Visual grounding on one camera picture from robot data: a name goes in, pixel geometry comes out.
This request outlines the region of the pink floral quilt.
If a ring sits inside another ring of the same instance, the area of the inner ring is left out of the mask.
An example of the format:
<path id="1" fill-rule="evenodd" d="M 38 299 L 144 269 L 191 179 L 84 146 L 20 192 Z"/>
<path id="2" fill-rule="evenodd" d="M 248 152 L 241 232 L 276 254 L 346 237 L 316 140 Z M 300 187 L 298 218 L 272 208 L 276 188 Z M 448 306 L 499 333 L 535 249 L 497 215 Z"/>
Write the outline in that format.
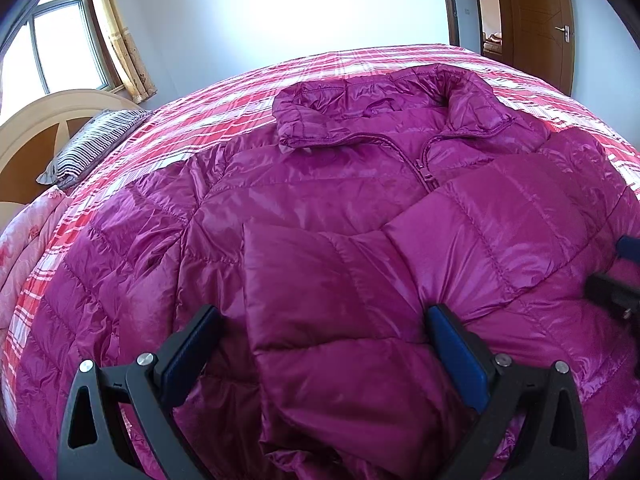
<path id="1" fill-rule="evenodd" d="M 1 234 L 1 338 L 24 281 L 42 257 L 70 198 L 56 186 L 23 208 Z"/>

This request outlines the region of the wooden headboard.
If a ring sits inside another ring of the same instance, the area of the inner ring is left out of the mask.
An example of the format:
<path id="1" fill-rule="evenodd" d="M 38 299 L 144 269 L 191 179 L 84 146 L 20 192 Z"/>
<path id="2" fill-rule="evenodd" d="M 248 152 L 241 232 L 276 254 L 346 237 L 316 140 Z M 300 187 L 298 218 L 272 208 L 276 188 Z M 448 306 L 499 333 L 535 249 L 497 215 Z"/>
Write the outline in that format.
<path id="1" fill-rule="evenodd" d="M 1 225 L 46 187 L 36 182 L 54 156 L 102 110 L 135 110 L 137 104 L 101 90 L 65 90 L 32 102 L 1 125 Z"/>

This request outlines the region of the window with frame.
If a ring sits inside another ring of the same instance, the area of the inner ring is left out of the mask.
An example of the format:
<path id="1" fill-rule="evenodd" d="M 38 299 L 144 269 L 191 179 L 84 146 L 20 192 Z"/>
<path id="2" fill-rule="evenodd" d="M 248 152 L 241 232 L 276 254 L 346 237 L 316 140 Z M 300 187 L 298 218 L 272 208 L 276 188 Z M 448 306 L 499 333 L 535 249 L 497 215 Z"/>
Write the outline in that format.
<path id="1" fill-rule="evenodd" d="M 1 119 L 50 93 L 121 84 L 92 0 L 40 0 L 1 60 Z"/>

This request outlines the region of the magenta quilted down jacket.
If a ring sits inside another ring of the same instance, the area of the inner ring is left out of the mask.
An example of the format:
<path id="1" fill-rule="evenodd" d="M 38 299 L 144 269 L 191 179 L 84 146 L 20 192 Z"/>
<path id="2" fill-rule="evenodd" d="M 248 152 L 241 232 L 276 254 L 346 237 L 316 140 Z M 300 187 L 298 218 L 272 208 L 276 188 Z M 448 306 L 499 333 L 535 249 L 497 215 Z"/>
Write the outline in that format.
<path id="1" fill-rule="evenodd" d="M 24 339 L 6 414 L 55 475 L 83 360 L 122 365 L 215 306 L 224 336 L 176 421 L 219 479 L 427 479 L 472 415 L 423 331 L 446 304 L 495 352 L 567 362 L 589 474 L 639 432 L 637 347 L 585 300 L 639 202 L 578 128 L 448 65 L 306 81 L 268 125 L 131 182 L 82 229 Z"/>

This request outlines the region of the striped grey pillow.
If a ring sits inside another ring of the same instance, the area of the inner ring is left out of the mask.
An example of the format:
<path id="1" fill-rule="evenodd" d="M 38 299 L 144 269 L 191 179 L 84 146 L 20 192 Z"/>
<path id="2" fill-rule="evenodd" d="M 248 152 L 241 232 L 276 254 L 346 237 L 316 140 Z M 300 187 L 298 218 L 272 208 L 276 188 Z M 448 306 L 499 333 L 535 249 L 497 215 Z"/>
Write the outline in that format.
<path id="1" fill-rule="evenodd" d="M 80 128 L 36 182 L 74 188 L 150 117 L 148 110 L 104 110 Z"/>

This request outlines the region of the brown wooden door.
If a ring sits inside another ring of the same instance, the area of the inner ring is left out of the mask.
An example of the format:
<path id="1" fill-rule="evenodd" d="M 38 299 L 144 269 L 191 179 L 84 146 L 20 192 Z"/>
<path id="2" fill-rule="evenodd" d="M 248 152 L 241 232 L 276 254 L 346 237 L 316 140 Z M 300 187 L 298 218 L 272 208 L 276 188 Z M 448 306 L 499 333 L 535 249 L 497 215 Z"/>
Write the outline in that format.
<path id="1" fill-rule="evenodd" d="M 502 62 L 538 77 L 567 96 L 574 78 L 574 20 L 570 0 L 499 0 Z M 557 27 L 570 26 L 567 44 Z"/>

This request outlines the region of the yellow curtain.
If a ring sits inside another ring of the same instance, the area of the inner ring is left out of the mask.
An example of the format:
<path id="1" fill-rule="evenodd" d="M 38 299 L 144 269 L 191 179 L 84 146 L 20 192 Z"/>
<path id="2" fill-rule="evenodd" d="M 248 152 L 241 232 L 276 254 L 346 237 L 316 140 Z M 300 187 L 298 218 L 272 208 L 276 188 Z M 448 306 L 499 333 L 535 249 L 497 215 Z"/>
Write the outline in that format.
<path id="1" fill-rule="evenodd" d="M 156 95 L 134 38 L 122 19 L 116 0 L 92 0 L 108 53 L 130 98 L 140 104 Z"/>

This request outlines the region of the red white plaid bedspread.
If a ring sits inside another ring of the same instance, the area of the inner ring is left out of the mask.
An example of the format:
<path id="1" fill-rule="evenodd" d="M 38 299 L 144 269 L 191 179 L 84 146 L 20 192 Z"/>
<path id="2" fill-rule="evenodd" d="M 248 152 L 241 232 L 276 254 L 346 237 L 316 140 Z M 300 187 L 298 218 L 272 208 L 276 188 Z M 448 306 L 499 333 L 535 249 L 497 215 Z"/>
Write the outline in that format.
<path id="1" fill-rule="evenodd" d="M 299 81 L 349 78 L 444 63 L 478 73 L 504 104 L 542 120 L 552 131 L 577 127 L 604 147 L 633 191 L 639 188 L 639 153 L 588 108 L 541 79 L 489 58 L 444 44 L 334 51 L 250 70 L 161 106 L 70 198 L 42 257 L 24 281 L 9 329 L 1 338 L 1 413 L 15 424 L 15 371 L 41 296 L 75 238 L 102 204 L 126 184 L 211 146 L 271 122 L 273 98 Z"/>

